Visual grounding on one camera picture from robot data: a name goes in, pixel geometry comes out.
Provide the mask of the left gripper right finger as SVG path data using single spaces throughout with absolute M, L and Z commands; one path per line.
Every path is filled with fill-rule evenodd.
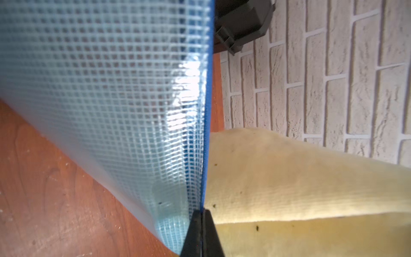
M 203 210 L 203 257 L 225 257 L 210 210 Z

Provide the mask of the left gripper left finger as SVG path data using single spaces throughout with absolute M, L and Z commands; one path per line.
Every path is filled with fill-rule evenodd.
M 180 257 L 202 256 L 202 213 L 194 211 Z

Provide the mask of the yellow cleaning cloth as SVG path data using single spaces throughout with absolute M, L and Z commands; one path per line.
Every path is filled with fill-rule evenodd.
M 210 136 L 205 207 L 228 257 L 408 257 L 411 171 L 261 128 Z

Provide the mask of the blue document bag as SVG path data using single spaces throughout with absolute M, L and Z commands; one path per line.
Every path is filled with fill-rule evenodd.
M 176 254 L 204 202 L 214 7 L 1 2 L 1 99 Z

